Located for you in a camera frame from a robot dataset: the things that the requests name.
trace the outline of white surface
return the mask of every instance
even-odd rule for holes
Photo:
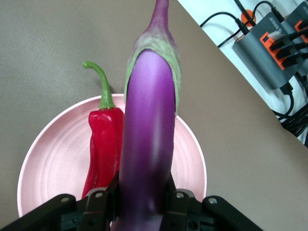
[[[113,95],[125,110],[123,94]],[[53,197],[69,193],[81,199],[90,164],[91,129],[88,116],[97,110],[100,96],[79,102],[60,113],[38,135],[24,160],[17,189],[18,213],[30,212]],[[191,190],[202,201],[206,193],[206,168],[200,145],[185,122],[175,123],[171,167],[177,188]]]
[[[233,0],[178,0],[180,4],[187,10],[198,25],[205,19],[217,12],[229,12],[234,16],[241,18],[241,11]],[[304,0],[269,0],[282,14],[283,17],[290,14]],[[253,10],[260,0],[241,0],[242,5]],[[256,23],[258,23],[264,15],[270,12],[270,7],[267,4],[261,4],[256,13]],[[209,20],[202,29],[213,40],[216,45],[219,45],[228,36],[236,32],[239,28],[234,20],[227,15],[218,15]],[[290,98],[281,93],[280,90],[265,90],[256,80],[253,74],[249,71],[242,60],[232,49],[232,45],[242,35],[240,32],[237,36],[230,39],[227,43],[220,47],[221,52],[233,63],[233,65],[242,73],[249,84],[272,109],[280,113],[285,113],[289,109]],[[291,112],[298,111],[308,100],[302,87],[299,85],[295,77],[290,79],[290,84],[294,88],[293,96],[295,105]],[[302,142],[306,138],[306,131],[298,137]]]

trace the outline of power adapter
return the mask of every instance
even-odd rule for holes
[[[308,5],[307,2],[302,2],[291,14],[281,23],[288,34],[298,32],[308,27]],[[293,40],[294,43],[308,43],[308,37],[302,35]],[[308,52],[308,48],[301,49],[302,52]],[[301,76],[308,75],[308,60],[305,60],[303,65],[298,69]]]
[[[285,85],[303,63],[290,64],[285,58],[277,58],[280,49],[270,48],[275,42],[271,36],[273,33],[286,35],[287,31],[270,12],[232,47],[258,82],[269,90]]]

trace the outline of orange usb port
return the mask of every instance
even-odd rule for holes
[[[281,70],[284,70],[285,67],[283,66],[283,62],[286,59],[286,57],[283,57],[281,59],[278,59],[276,57],[277,53],[280,51],[280,49],[276,49],[274,51],[272,51],[269,47],[275,42],[274,39],[272,39],[271,37],[268,37],[269,33],[266,32],[261,38],[260,41],[263,44],[263,46],[267,49],[267,51],[269,52],[269,54],[272,56],[272,58],[276,61],[276,63],[278,64],[278,66],[281,68]]]
[[[294,26],[295,30],[298,32],[298,31],[301,31],[301,30],[305,30],[307,29],[307,27],[305,28],[299,28],[299,25],[302,24],[302,20],[299,20],[298,23]],[[304,40],[305,43],[308,43],[308,37],[306,35],[301,35],[302,39]]]

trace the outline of gray table surface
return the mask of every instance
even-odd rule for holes
[[[154,0],[0,1],[0,227],[18,218],[25,155],[61,111],[100,94],[84,60],[123,93],[127,59]],[[179,115],[205,155],[207,195],[220,195],[264,230],[308,230],[308,150],[284,130],[244,77],[181,5],[170,1],[179,47]]]

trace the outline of green calyx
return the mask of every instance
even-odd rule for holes
[[[99,105],[99,108],[101,109],[115,108],[116,106],[112,100],[112,94],[110,91],[110,86],[109,86],[105,72],[101,69],[100,66],[90,61],[85,61],[83,62],[82,65],[84,68],[91,68],[94,71],[96,71],[101,78],[102,96],[101,96],[101,103]]]

